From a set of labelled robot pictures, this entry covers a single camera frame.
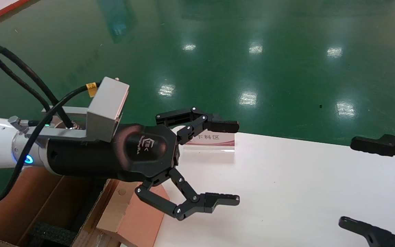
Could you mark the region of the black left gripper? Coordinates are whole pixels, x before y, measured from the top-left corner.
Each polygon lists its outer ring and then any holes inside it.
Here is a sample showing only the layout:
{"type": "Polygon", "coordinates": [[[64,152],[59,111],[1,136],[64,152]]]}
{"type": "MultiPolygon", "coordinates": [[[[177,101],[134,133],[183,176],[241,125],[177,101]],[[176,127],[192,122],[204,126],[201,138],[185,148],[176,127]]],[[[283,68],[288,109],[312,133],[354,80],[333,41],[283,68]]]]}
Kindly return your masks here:
{"type": "Polygon", "coordinates": [[[111,142],[50,139],[47,159],[58,175],[153,183],[177,164],[177,136],[165,125],[119,125],[111,142]]]}

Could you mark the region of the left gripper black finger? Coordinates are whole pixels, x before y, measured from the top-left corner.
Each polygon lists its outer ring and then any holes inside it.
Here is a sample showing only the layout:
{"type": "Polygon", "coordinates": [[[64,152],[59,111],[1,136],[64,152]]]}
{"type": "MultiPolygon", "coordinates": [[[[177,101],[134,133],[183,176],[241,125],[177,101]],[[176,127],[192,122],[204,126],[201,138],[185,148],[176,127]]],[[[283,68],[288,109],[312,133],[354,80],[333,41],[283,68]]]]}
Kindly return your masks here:
{"type": "Polygon", "coordinates": [[[235,144],[240,128],[238,121],[223,120],[196,107],[157,114],[156,124],[182,126],[177,130],[179,144],[235,144]]]}
{"type": "Polygon", "coordinates": [[[211,214],[218,205],[237,206],[240,203],[240,197],[238,195],[219,193],[197,194],[176,168],[170,169],[166,177],[171,179],[184,196],[185,201],[182,204],[176,205],[151,192],[150,188],[155,185],[152,181],[144,181],[135,189],[135,193],[144,203],[179,221],[190,217],[194,213],[211,214]]]}

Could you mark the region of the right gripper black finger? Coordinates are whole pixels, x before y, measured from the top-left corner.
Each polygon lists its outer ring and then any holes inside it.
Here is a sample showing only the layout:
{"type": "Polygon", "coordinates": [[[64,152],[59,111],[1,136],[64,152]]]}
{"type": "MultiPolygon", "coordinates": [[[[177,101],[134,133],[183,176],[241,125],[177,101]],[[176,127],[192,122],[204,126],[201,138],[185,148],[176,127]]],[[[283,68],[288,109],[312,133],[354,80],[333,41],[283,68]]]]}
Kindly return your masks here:
{"type": "Polygon", "coordinates": [[[395,234],[371,224],[342,216],[339,226],[363,236],[370,247],[395,247],[395,234]]]}
{"type": "Polygon", "coordinates": [[[395,156],[395,136],[384,134],[379,139],[354,137],[351,140],[351,149],[380,156],[395,156]]]}

